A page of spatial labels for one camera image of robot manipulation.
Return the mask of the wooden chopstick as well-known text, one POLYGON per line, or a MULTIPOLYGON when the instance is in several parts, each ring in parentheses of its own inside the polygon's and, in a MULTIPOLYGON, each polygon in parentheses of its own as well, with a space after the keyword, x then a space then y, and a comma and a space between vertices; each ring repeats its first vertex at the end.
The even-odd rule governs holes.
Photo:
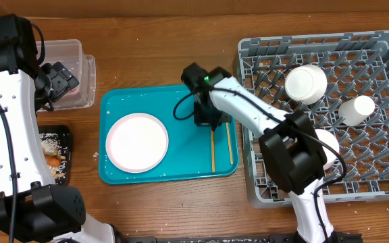
POLYGON ((215 173, 215 136, 214 131, 211 130, 211 169, 215 173))
POLYGON ((227 141, 228 141, 228 152, 229 152, 230 164, 233 165, 234 164, 234 160, 233 160, 233 154, 232 154, 232 141, 231 141, 231 138, 230 138, 229 123, 226 123, 226 134, 227 134, 227 141))

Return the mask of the rice and peanut scraps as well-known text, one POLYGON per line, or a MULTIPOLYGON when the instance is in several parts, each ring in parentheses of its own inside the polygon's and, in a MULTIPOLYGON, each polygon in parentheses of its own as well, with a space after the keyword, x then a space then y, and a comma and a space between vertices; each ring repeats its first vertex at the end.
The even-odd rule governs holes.
POLYGON ((72 152, 71 134, 57 132, 41 132, 41 146, 44 154, 58 156, 61 159, 59 167, 50 167, 49 170, 55 183, 66 185, 70 179, 70 159, 72 152))

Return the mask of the large white plate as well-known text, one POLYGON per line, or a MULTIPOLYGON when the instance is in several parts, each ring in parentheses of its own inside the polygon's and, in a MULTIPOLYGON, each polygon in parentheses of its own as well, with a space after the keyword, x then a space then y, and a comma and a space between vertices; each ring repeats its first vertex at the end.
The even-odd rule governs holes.
POLYGON ((147 113, 131 113, 110 128, 105 150, 118 169, 128 173, 143 173, 159 165, 169 146, 169 136, 163 123, 147 113))

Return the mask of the orange carrot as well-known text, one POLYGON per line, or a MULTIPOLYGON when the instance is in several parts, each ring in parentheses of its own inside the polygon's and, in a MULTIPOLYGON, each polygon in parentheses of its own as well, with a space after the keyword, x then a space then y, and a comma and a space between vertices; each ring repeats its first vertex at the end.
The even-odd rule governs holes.
POLYGON ((61 159, 58 156, 45 154, 45 161, 50 167, 59 167, 61 165, 61 159))

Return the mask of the white saucer plate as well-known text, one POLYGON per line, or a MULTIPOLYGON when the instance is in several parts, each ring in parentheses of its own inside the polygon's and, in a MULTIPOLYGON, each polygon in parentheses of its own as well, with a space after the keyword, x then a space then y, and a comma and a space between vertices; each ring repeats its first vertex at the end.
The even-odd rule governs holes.
POLYGON ((311 105, 325 94, 327 77, 316 65, 302 65, 294 68, 286 77, 284 88, 293 101, 301 101, 311 105))

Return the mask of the small white cup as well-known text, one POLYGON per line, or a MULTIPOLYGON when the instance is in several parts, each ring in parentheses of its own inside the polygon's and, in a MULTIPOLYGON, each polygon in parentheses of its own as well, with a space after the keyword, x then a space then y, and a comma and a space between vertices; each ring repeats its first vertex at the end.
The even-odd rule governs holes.
POLYGON ((356 126, 367 119, 375 110, 375 103, 369 96, 361 95, 353 98, 339 107, 338 115, 347 126, 356 126))

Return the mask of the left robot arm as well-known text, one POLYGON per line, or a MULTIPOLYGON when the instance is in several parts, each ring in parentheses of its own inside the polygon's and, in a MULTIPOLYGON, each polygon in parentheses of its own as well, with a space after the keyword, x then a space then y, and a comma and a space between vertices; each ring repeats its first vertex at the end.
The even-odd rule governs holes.
POLYGON ((77 188, 58 185, 42 150, 36 113, 78 85, 62 63, 45 62, 37 25, 0 17, 0 230, 10 241, 121 242, 86 212, 77 188))

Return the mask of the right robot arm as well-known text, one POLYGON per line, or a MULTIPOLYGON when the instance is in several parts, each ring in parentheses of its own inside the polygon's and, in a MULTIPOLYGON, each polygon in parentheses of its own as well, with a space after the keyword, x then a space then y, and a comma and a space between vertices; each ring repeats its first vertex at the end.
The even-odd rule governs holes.
POLYGON ((208 72, 192 63, 181 75, 194 96, 191 113, 198 126, 211 130, 231 118, 248 128, 259 141, 264 167, 273 183, 289 194, 297 218, 296 242, 339 242, 323 199, 325 151, 303 111, 289 113, 249 92, 222 67, 208 72))

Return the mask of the grey dishwasher rack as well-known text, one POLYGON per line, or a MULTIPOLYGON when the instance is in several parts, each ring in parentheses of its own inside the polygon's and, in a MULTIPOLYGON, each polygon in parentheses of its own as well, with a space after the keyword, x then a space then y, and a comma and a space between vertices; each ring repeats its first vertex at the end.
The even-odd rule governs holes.
POLYGON ((333 133, 346 162, 326 171, 323 190, 328 203, 389 200, 389 30, 244 38, 238 44, 235 74, 250 92, 274 107, 304 111, 316 128, 333 133), (302 65, 320 67, 328 85, 325 95, 306 105, 286 95, 284 81, 302 65), (341 104, 369 96, 374 112, 361 124, 347 126, 341 104))

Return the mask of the clear plastic bin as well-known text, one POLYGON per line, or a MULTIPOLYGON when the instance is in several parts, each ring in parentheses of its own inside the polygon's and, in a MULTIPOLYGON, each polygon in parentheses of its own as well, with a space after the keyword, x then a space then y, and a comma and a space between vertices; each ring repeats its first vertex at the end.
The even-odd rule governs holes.
POLYGON ((79 40, 39 42, 37 51, 44 50, 44 62, 38 65, 33 47, 21 45, 18 39, 0 42, 0 117, 14 119, 25 126, 36 126, 34 106, 35 79, 45 63, 61 62, 79 81, 77 95, 66 94, 53 104, 54 110, 90 107, 95 99, 95 60, 85 55, 79 40))

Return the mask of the black rectangular tray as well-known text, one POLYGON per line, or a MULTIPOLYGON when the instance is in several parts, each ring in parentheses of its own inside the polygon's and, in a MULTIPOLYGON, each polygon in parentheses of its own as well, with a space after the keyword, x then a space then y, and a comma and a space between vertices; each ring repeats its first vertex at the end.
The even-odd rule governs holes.
POLYGON ((55 183, 68 185, 70 181, 71 155, 73 136, 69 128, 64 125, 39 126, 39 136, 43 152, 60 160, 58 166, 49 166, 55 183))

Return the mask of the teal serving tray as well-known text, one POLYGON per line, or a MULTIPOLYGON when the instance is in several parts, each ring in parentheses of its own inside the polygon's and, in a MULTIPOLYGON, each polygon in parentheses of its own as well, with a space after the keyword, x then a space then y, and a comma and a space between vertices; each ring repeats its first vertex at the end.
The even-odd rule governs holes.
POLYGON ((193 118, 181 120, 193 110, 193 98, 184 85, 115 89, 101 99, 99 136, 99 175, 111 185, 141 184, 229 176, 239 163, 235 122, 230 122, 234 164, 230 164, 226 125, 214 132, 215 173, 211 169, 211 130, 197 126, 193 118), (107 134, 120 118, 131 113, 147 113, 159 119, 169 136, 164 159, 143 173, 128 173, 109 160, 105 150, 107 134))

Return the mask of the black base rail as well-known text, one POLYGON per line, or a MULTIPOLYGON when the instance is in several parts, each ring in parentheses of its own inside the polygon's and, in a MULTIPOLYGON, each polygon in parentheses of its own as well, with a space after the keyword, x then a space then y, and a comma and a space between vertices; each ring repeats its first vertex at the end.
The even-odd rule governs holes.
MULTIPOLYGON (((271 234, 263 237, 239 237, 239 238, 169 238, 160 239, 156 237, 127 238, 124 243, 296 243, 303 242, 297 233, 293 234, 271 234)), ((363 243, 361 234, 333 233, 329 242, 335 243, 363 243)))

